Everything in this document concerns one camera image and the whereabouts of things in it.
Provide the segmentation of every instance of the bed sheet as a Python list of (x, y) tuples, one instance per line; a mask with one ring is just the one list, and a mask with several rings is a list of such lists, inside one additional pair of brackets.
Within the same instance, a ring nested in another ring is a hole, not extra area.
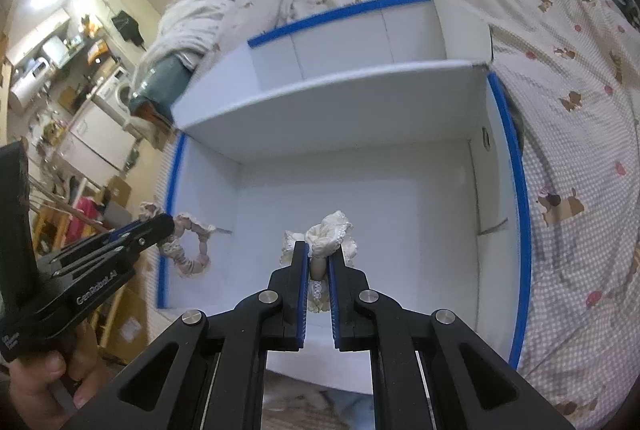
[[(237, 0), (194, 78), (252, 36), (360, 1)], [(533, 261), (518, 371), (597, 428), (640, 374), (640, 34), (610, 0), (457, 1), (490, 24), (522, 115)]]

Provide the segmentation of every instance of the metal rod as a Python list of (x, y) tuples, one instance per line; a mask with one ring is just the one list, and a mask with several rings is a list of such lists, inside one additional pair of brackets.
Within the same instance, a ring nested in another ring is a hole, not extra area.
[(31, 176), (29, 176), (29, 184), (32, 187), (36, 188), (37, 191), (45, 194), (49, 199), (54, 201), (56, 203), (56, 206), (59, 207), (61, 210), (64, 210), (66, 213), (71, 214), (74, 217), (77, 217), (78, 219), (82, 220), (82, 222), (84, 222), (85, 224), (88, 224), (92, 228), (95, 228), (96, 230), (98, 230), (99, 233), (106, 233), (109, 231), (107, 230), (107, 228), (101, 225), (100, 222), (96, 222), (95, 220), (90, 219), (80, 210), (76, 210), (75, 208), (72, 208), (68, 204), (63, 203), (59, 198), (57, 198), (53, 193), (49, 192), (44, 186), (42, 186), (39, 182), (36, 181), (36, 179), (34, 179)]

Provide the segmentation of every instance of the blue tape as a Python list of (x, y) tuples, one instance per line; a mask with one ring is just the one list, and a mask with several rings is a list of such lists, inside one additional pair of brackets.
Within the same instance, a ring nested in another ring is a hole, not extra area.
[(317, 25), (326, 24), (327, 22), (333, 22), (334, 20), (341, 20), (350, 16), (366, 13), (368, 11), (374, 11), (377, 9), (384, 9), (385, 7), (403, 6), (405, 4), (414, 4), (415, 2), (428, 2), (430, 0), (367, 0), (359, 4), (351, 4), (350, 6), (339, 7), (337, 9), (331, 9), (322, 13), (318, 13), (297, 22), (277, 27), (267, 33), (249, 38), (247, 43), (249, 47), (254, 48), (260, 45), (266, 44), (281, 36), (290, 35), (303, 29), (309, 29)]
[(516, 188), (516, 200), (518, 204), (518, 227), (520, 232), (520, 293), (518, 295), (518, 312), (516, 314), (516, 327), (513, 331), (513, 343), (509, 355), (509, 365), (518, 368), (524, 334), (527, 330), (527, 316), (529, 315), (529, 299), (531, 295), (531, 218), (529, 213), (529, 195), (527, 183), (524, 178), (522, 166), (522, 154), (518, 146), (518, 136), (511, 120), (507, 100), (502, 92), (501, 82), (492, 71), (487, 75), (489, 85), (494, 94), (495, 103), (498, 105), (500, 119), (504, 133), (507, 137), (513, 181)]
[[(164, 210), (172, 217), (174, 216), (175, 193), (178, 187), (178, 177), (180, 176), (180, 167), (182, 166), (182, 156), (186, 142), (187, 135), (180, 133), (175, 148), (174, 164), (171, 168), (171, 176), (169, 177), (169, 186), (166, 191), (166, 201), (164, 203)], [(160, 253), (160, 262), (158, 263), (158, 291), (156, 293), (156, 308), (158, 309), (166, 309), (167, 281), (166, 257)]]

